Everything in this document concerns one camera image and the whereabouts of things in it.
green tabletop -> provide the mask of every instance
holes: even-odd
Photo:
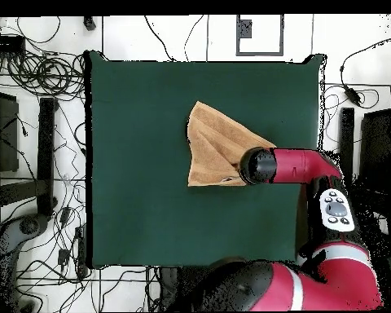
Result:
[[[316,148],[322,62],[110,62],[91,52],[94,267],[294,260],[300,186],[188,187],[187,119],[200,101],[277,147]]]

towel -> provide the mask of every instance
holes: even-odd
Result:
[[[275,145],[207,104],[197,102],[187,124],[191,149],[188,186],[244,186],[239,162],[250,148]]]

white floor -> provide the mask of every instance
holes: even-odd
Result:
[[[358,51],[377,41],[391,37],[391,15],[286,15],[284,18],[284,55],[283,57],[236,57],[235,56],[235,15],[204,15],[200,22],[194,27],[193,32],[186,44],[188,34],[193,24],[199,20],[201,15],[177,15],[177,16],[148,16],[148,20],[154,31],[162,38],[169,55],[178,61],[234,61],[234,60],[282,60],[301,62],[310,53],[323,53],[327,55],[327,66],[325,82],[327,89],[332,84],[340,83],[339,68],[343,60],[349,54]],[[102,51],[110,60],[158,60],[166,61],[169,58],[165,54],[161,43],[147,27],[143,16],[110,16],[94,17],[97,28],[94,31],[87,31],[82,24],[82,17],[61,17],[59,32],[48,43],[37,44],[43,50],[81,54],[84,50]],[[7,17],[7,24],[2,24],[2,33],[15,33],[17,28],[16,18]],[[20,27],[24,35],[37,41],[45,41],[55,31],[58,24],[56,17],[21,18]],[[28,43],[27,49],[36,53]],[[370,111],[381,110],[391,107],[391,42],[378,46],[376,49],[368,50],[360,55],[352,57],[345,65],[345,83],[356,84],[357,90],[377,90],[380,95],[378,104]],[[35,95],[22,90],[8,76],[0,77],[0,91],[15,95],[20,105],[19,117],[27,122],[25,125],[29,135],[24,137],[20,123],[19,150],[24,153],[32,171],[37,171],[37,127],[38,101]],[[340,101],[345,99],[340,87],[332,87],[327,90],[327,107],[336,105],[336,97]],[[365,91],[365,105],[372,106],[376,101],[376,94],[373,91]],[[67,191],[69,198],[75,188],[75,195],[78,200],[84,201],[86,196],[85,188],[85,158],[80,152],[80,146],[72,136],[74,130],[85,119],[84,108],[79,99],[60,102],[61,109],[56,113],[55,147],[66,143],[55,153],[55,195],[60,203],[64,200]],[[329,109],[328,116],[333,116],[327,132],[332,139],[337,138],[338,112],[341,107],[355,108],[355,140],[360,139],[360,121],[365,113],[364,109],[353,106],[349,101],[344,102],[336,111],[336,108]],[[85,141],[84,126],[78,131],[80,141]],[[337,148],[337,143],[329,138],[324,140],[325,149]],[[355,144],[354,172],[358,172],[358,155],[360,142]],[[0,174],[0,184],[14,183],[31,179],[27,165],[20,157],[20,168],[17,172],[6,172]],[[15,205],[7,205],[0,209],[0,220],[7,218],[14,210]],[[65,241],[73,237],[74,228],[86,221],[85,210],[81,204],[72,198],[70,206],[80,207],[80,217],[73,219],[64,233]],[[36,201],[21,206],[13,214],[19,216],[29,211],[34,212]],[[54,235],[52,225],[37,239],[31,240],[24,246],[24,250],[33,246],[43,245]],[[53,250],[55,241],[42,247],[22,253],[18,263],[18,270],[24,270],[32,260],[46,260],[50,267],[57,264],[58,247]],[[31,266],[31,270],[39,267],[38,263]],[[85,291],[71,305],[70,312],[94,312],[99,305],[99,290],[103,293],[111,289],[127,270],[142,271],[143,267],[109,267],[101,272],[95,271],[90,277],[92,280],[86,284]],[[72,265],[67,277],[75,277]],[[42,277],[37,286],[31,288]],[[21,286],[21,290],[28,290],[28,293],[38,295],[44,300],[41,312],[58,311],[62,303],[70,297],[73,292],[80,288],[80,285],[66,283],[62,285],[39,286],[40,284],[57,284],[58,276],[45,266],[37,270],[26,272],[18,284],[31,284]],[[142,307],[145,298],[144,287],[146,285],[144,273],[125,273],[118,286],[105,296],[103,311],[136,311]],[[94,307],[91,302],[91,291],[94,297]],[[156,296],[159,287],[151,284],[151,293]]]

black cable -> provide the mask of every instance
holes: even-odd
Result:
[[[30,287],[28,290],[25,290],[22,294],[23,294],[23,295],[26,295],[30,289],[33,289],[34,287],[37,287],[37,285],[39,284],[39,282],[43,281],[51,272],[52,272],[52,271],[49,271],[42,279],[40,279],[38,282],[36,282],[36,284],[32,284],[31,287]]]
[[[55,214],[55,218],[58,218],[58,215],[59,215],[59,213],[60,213],[61,211],[62,211],[62,208],[58,211],[58,213]],[[22,251],[20,251],[20,252],[29,252],[29,251],[31,251],[32,249],[37,249],[37,248],[39,248],[39,247],[48,245],[54,238],[55,238],[55,233],[54,233],[54,235],[53,235],[45,244],[38,245],[38,246],[33,246],[33,247],[30,248],[30,249],[22,250]]]
[[[86,203],[84,202],[84,201],[80,201],[80,189],[79,189],[79,187],[82,187],[82,188],[84,188],[84,189],[86,189],[84,186],[82,186],[82,185],[78,185],[77,186],[77,184],[78,184],[79,182],[77,181],[77,182],[75,182],[74,183],[74,185],[73,185],[73,187],[74,187],[74,189],[72,190],[72,195],[71,195],[71,198],[70,198],[70,200],[72,199],[72,197],[80,204],[80,206],[84,209],[85,207],[86,207]]]
[[[150,273],[151,269],[154,270],[154,275],[150,279],[149,273]],[[155,278],[157,279],[158,283],[160,283],[160,277],[158,276],[158,273],[157,273],[158,269],[159,269],[158,267],[146,267],[147,284],[145,285],[145,296],[147,297],[147,309],[149,312],[155,312],[156,308],[160,307],[160,299],[153,300],[151,297],[150,289],[149,289],[151,283],[154,281]]]
[[[11,219],[12,216],[13,216],[13,214],[17,211],[17,209],[18,209],[19,207],[21,207],[21,206],[23,206],[23,205],[26,205],[26,204],[30,203],[31,201],[34,201],[34,200],[36,200],[36,197],[34,197],[34,198],[32,198],[32,199],[29,199],[28,201],[25,201],[25,202],[23,202],[23,203],[17,205],[17,206],[13,209],[13,211],[11,212],[10,216],[7,217],[4,221],[2,221],[1,224],[4,224],[4,223],[6,223],[9,219]]]
[[[60,57],[61,55],[71,54],[44,52],[42,55],[36,55],[30,51],[25,51],[22,55],[9,54],[6,55],[6,67],[2,66],[4,59],[0,56],[0,70],[6,69],[16,86],[33,95],[51,96],[63,101],[80,98],[82,101],[81,95],[84,92],[82,55],[72,55],[74,56],[72,63]]]
[[[81,150],[79,141],[76,139],[76,134],[75,134],[75,132],[72,130],[72,127],[71,127],[71,124],[70,124],[69,121],[68,121],[67,115],[65,114],[64,110],[62,109],[62,107],[59,106],[59,109],[61,109],[61,112],[63,113],[63,115],[64,115],[64,117],[65,117],[65,120],[67,121],[69,130],[71,131],[72,136],[74,137],[74,139],[75,139],[75,141],[76,141],[78,147],[79,147],[80,150]]]
[[[45,281],[58,281],[60,278],[43,278],[43,277],[20,277],[18,280],[45,280]],[[84,279],[81,280],[81,282],[99,282],[98,279]],[[102,282],[117,282],[118,279],[104,279]],[[120,282],[129,282],[129,283],[147,283],[146,280],[120,280]],[[70,284],[75,284],[77,283],[76,281],[74,282],[65,282],[65,283],[70,283]]]
[[[74,130],[74,139],[76,140],[77,143],[79,143],[79,144],[81,144],[81,145],[84,145],[84,146],[86,146],[86,144],[83,143],[83,142],[80,142],[80,140],[78,140],[77,131],[78,131],[78,129],[79,129],[81,126],[83,126],[83,125],[85,125],[85,124],[86,124],[85,122],[82,122],[82,123],[81,123],[80,125],[78,125],[78,126],[76,127],[76,129]]]
[[[120,276],[120,278],[119,278],[119,280],[116,282],[116,284],[115,284],[111,289],[109,289],[106,293],[103,294],[103,296],[102,296],[102,304],[101,304],[101,309],[100,309],[100,311],[103,312],[103,308],[104,308],[104,297],[105,297],[107,294],[109,294],[111,291],[113,291],[113,290],[119,285],[119,283],[121,282],[121,279],[123,278],[123,275],[124,275],[124,274],[129,274],[129,273],[142,274],[142,273],[144,273],[144,272],[145,272],[145,270],[142,270],[142,271],[133,271],[133,270],[123,271],[122,274],[121,274],[121,276]]]
[[[22,34],[22,36],[24,36],[26,38],[26,40],[28,40],[29,42],[34,42],[34,43],[37,43],[37,44],[48,43],[59,32],[59,27],[61,26],[61,19],[58,16],[56,16],[56,18],[58,19],[58,26],[57,26],[55,32],[52,34],[51,37],[49,37],[47,40],[42,41],[42,42],[35,41],[32,38],[27,37],[23,33],[22,29],[20,28],[20,17],[17,17],[16,25],[17,25],[17,28],[19,29],[20,33]]]
[[[5,139],[3,139],[2,137],[0,137],[0,140],[3,141],[7,146],[9,146],[10,148],[12,148],[13,150],[17,151],[24,159],[24,161],[26,162],[26,165],[28,166],[28,169],[29,169],[29,173],[30,175],[32,176],[32,179],[33,181],[35,182],[35,185],[37,184],[37,180],[35,178],[35,175],[33,174],[32,172],[32,169],[30,168],[30,164],[28,162],[28,160],[26,159],[26,157],[24,156],[24,153],[22,153],[20,150],[18,150],[17,148],[15,148],[13,145],[11,145],[9,142],[7,142]]]
[[[28,280],[46,280],[46,277],[44,278],[38,278],[38,279],[32,279],[32,278],[28,278]],[[46,284],[18,284],[16,286],[16,288],[23,288],[23,287],[52,287],[52,286],[60,286],[61,284],[58,284],[58,283],[46,283]]]
[[[54,253],[55,248],[56,248],[56,245],[58,245],[60,248],[62,248],[62,247],[59,245],[59,243],[58,243],[58,239],[59,239],[60,236],[62,236],[62,232],[61,232],[61,231],[58,231],[57,233],[55,233],[55,225],[58,226],[58,220],[57,220],[57,218],[58,218],[58,214],[56,214],[56,216],[55,216],[55,219],[54,219],[54,226],[53,226],[53,228],[52,228],[52,229],[53,229],[53,232],[54,232],[54,235],[52,236],[51,240],[52,240],[52,239],[55,239],[55,244],[54,244],[54,247],[52,248],[51,252],[49,253],[48,257],[45,259],[44,262],[43,262],[43,261],[35,260],[35,261],[31,262],[31,263],[28,265],[28,267],[27,267],[26,269],[24,269],[23,271],[17,271],[18,273],[20,273],[20,275],[18,276],[17,279],[19,279],[19,277],[21,277],[25,272],[33,272],[33,271],[36,271],[37,269],[39,269],[39,267],[41,267],[41,266],[44,265],[44,264],[47,266],[46,262],[49,260],[49,258],[51,257],[51,255]],[[34,262],[40,262],[41,265],[37,266],[35,269],[29,270],[29,268],[32,266],[32,264],[33,264]]]
[[[165,54],[168,56],[168,59],[170,61],[177,61],[176,59],[172,58],[169,54],[168,54],[168,51],[166,50],[166,46],[164,44],[164,42],[160,39],[160,37],[155,33],[155,31],[153,31],[153,28],[152,26],[149,24],[149,21],[147,20],[147,17],[144,15],[145,17],[145,20],[147,22],[147,26],[149,27],[149,29],[152,31],[152,33],[155,35],[155,37],[158,39],[158,41],[162,44],[162,46],[164,47],[164,50],[165,50]]]
[[[99,270],[99,313],[101,313],[101,270]]]
[[[91,295],[91,304],[93,305],[94,312],[99,313],[97,309],[95,308],[94,299],[93,299],[93,282],[91,282],[91,289],[90,289],[90,295]]]
[[[185,44],[184,44],[184,54],[186,55],[186,59],[187,59],[188,62],[190,62],[190,60],[188,59],[188,56],[187,56],[187,50],[186,50],[187,42],[188,42],[188,40],[190,39],[190,36],[191,36],[191,34],[192,34],[192,30],[194,30],[194,28],[196,27],[196,25],[203,19],[203,17],[204,17],[204,15],[202,15],[202,16],[194,23],[194,25],[193,25],[192,28],[191,28],[190,33],[188,34],[187,40],[186,40],[186,42],[185,42]]]
[[[79,283],[79,280],[72,280],[72,279],[67,278],[67,277],[64,276],[64,275],[61,275],[59,272],[57,272],[57,270],[53,269],[53,268],[50,267],[48,264],[46,264],[45,262],[43,262],[42,260],[39,260],[39,259],[35,259],[33,262],[31,262],[31,263],[28,265],[28,267],[27,267],[25,270],[23,270],[22,273],[19,274],[19,275],[16,277],[16,279],[18,280],[25,272],[27,272],[28,269],[29,269],[35,262],[41,263],[43,266],[47,267],[49,270],[51,270],[52,272],[54,272],[58,277],[65,279],[67,282],[74,283],[74,284]]]
[[[372,48],[372,47],[376,47],[376,46],[382,46],[383,43],[385,42],[391,42],[391,38],[386,38],[385,40],[382,40],[382,41],[379,41],[377,43],[374,43],[374,44],[371,44],[370,46],[368,46],[367,48],[364,48],[364,49],[361,49],[360,51],[356,51],[354,53],[352,53],[351,55],[347,56],[346,59],[343,61],[343,64],[341,65],[340,67],[340,80],[342,82],[342,86],[346,89],[348,86],[343,82],[343,72],[345,70],[345,63],[346,61],[351,58],[352,56],[356,55],[356,54],[359,54],[359,53],[362,53],[363,51],[367,51],[369,48]]]
[[[22,125],[22,131],[23,131],[23,135],[25,137],[28,136],[28,131],[24,128],[24,123],[28,124],[27,122],[25,121],[21,121],[20,118],[16,115],[16,117],[14,117],[13,119],[11,119],[7,124],[5,124],[5,126],[3,128],[0,129],[0,132],[3,132],[4,129],[6,129],[9,125],[11,125],[13,122],[19,120],[20,121],[20,124]]]
[[[72,293],[68,298],[67,298],[67,300],[65,300],[63,303],[62,303],[62,305],[61,305],[61,307],[59,308],[59,310],[58,311],[56,311],[56,312],[53,312],[53,313],[62,313],[62,310],[64,310],[65,308],[68,308],[68,306],[64,306],[67,302],[68,302],[68,300],[71,298],[71,297],[75,297],[75,294],[77,294],[77,292],[78,291],[80,291],[80,290],[82,290],[81,291],[81,293],[75,298],[75,299],[73,299],[72,300],[72,302],[71,302],[71,304],[70,304],[70,306],[72,306],[72,304],[82,295],[82,293],[84,293],[84,291],[86,290],[86,286],[88,285],[88,283],[85,285],[85,286],[81,286],[80,288],[78,288],[78,289],[75,289],[75,291],[74,291],[74,293]]]
[[[324,94],[326,94],[328,90],[330,90],[330,89],[332,89],[332,88],[335,88],[335,87],[340,87],[340,88],[342,88],[342,86],[329,86],[329,87],[324,91]],[[375,90],[375,89],[356,90],[356,92],[357,92],[358,94],[361,94],[361,95],[363,96],[363,103],[365,102],[365,95],[363,94],[363,92],[368,92],[368,91],[375,92],[375,93],[376,93],[377,100],[376,100],[376,102],[375,102],[372,106],[370,106],[370,107],[363,107],[363,106],[361,105],[360,108],[371,109],[371,108],[374,108],[374,107],[380,102],[380,94],[378,93],[377,90]],[[324,103],[327,102],[327,99],[328,99],[329,97],[336,97],[336,98],[337,98],[337,102],[336,102],[336,104],[335,104],[334,106],[331,106],[331,107],[326,107],[326,104],[325,104],[324,112],[328,115],[328,121],[327,121],[327,124],[324,126],[323,131],[326,133],[326,137],[327,137],[327,138],[329,138],[332,142],[338,143],[337,140],[333,139],[333,138],[328,134],[327,128],[329,127],[329,125],[330,125],[330,123],[331,123],[331,121],[332,121],[332,118],[336,115],[339,106],[340,106],[341,104],[343,104],[344,102],[346,102],[349,98],[346,96],[346,98],[345,98],[342,102],[340,102],[340,99],[339,99],[339,96],[338,96],[338,95],[336,95],[336,94],[331,94],[331,95],[325,96],[325,98],[324,98]],[[335,109],[335,111],[334,111],[333,114],[331,115],[330,112],[329,112],[328,110],[329,110],[329,109],[333,109],[333,108]],[[358,140],[355,140],[354,143],[358,143],[358,142],[360,142],[360,141],[362,141],[362,140],[361,140],[361,139],[358,139]]]

